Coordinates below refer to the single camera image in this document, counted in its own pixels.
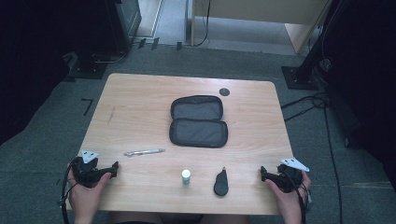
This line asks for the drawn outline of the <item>person's legs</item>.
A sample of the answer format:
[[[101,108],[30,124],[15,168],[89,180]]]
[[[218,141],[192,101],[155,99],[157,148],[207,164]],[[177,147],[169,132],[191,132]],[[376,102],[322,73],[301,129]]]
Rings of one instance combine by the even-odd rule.
[[[245,215],[110,212],[108,224],[250,224]]]

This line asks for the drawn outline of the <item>clear silver pen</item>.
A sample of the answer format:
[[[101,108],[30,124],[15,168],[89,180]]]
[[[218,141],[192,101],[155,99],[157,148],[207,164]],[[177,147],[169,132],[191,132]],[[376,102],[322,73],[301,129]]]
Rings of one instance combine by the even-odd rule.
[[[156,153],[163,153],[163,152],[165,152],[164,148],[153,148],[153,149],[129,151],[129,152],[123,153],[123,155],[126,157],[133,157],[133,156],[142,156],[142,155],[156,154]]]

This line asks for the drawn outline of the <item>black metal stand with base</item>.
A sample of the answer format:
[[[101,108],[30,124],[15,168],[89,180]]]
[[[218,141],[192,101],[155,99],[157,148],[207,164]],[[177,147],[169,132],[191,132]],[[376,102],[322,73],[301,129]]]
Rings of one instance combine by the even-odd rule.
[[[314,70],[320,61],[326,61],[324,54],[324,41],[326,35],[332,29],[333,21],[337,18],[337,11],[343,0],[331,0],[325,5],[325,19],[321,33],[317,42],[305,57],[299,67],[282,66],[281,71],[290,90],[310,90],[318,89],[318,82],[314,76]]]

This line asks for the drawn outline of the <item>dark grey zip pencil case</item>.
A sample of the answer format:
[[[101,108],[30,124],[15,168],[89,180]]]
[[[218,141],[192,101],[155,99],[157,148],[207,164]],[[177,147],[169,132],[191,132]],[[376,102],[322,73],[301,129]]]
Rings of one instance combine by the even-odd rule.
[[[219,97],[193,95],[176,99],[171,104],[170,141],[182,147],[224,147],[228,126],[223,118]]]

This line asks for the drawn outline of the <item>person's right hand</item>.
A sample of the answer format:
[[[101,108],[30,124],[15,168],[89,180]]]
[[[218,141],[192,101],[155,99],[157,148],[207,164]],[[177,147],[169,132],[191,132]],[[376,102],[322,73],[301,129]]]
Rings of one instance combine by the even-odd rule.
[[[298,188],[299,194],[283,192],[272,180],[267,179],[264,183],[276,196],[276,203],[281,216],[284,219],[297,219],[303,221],[303,214],[307,205],[307,192],[310,189],[311,180],[305,171],[302,171],[303,182]]]

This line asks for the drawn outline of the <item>light wooden furniture panel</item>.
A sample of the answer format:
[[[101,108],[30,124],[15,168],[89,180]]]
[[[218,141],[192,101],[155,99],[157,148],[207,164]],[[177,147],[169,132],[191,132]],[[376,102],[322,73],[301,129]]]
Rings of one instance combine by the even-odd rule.
[[[327,16],[332,0],[192,0],[191,45],[195,44],[195,18],[284,23],[296,53]]]

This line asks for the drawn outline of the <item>dark curtain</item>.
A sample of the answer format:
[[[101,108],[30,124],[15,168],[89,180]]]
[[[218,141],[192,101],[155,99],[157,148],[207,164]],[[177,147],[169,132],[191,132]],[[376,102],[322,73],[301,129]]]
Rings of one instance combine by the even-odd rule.
[[[25,129],[68,72],[27,0],[0,0],[0,146]]]
[[[396,0],[340,0],[323,47],[326,80],[359,122],[353,138],[396,190]]]

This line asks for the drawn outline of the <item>person's left hand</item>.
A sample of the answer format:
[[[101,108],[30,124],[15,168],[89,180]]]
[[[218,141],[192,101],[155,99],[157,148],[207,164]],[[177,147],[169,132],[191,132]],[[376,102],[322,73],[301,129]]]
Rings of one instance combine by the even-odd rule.
[[[71,186],[69,202],[76,218],[94,218],[103,191],[109,181],[110,174],[104,174],[94,188],[86,188],[80,185],[74,178],[72,171],[69,172],[67,180]]]

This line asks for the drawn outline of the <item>black cabinet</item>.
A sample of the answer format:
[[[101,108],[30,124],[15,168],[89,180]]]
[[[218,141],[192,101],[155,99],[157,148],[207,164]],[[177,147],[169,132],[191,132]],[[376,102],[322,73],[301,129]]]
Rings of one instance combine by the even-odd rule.
[[[138,0],[66,0],[65,14],[78,57],[73,78],[101,79],[130,51],[142,21]]]

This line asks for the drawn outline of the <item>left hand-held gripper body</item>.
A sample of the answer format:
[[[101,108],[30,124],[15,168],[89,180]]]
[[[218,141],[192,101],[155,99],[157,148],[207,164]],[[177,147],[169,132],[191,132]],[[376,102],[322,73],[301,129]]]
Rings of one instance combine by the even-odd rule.
[[[81,156],[72,163],[74,178],[80,185],[92,188],[107,173],[106,169],[96,168],[98,156],[96,152],[82,150]]]

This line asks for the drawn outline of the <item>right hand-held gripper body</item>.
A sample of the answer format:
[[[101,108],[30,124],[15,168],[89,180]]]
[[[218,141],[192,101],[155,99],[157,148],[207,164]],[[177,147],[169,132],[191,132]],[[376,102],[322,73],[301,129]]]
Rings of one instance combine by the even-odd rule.
[[[295,158],[280,159],[281,164],[277,167],[277,175],[269,174],[269,178],[283,192],[292,192],[303,182],[302,171],[310,169]]]

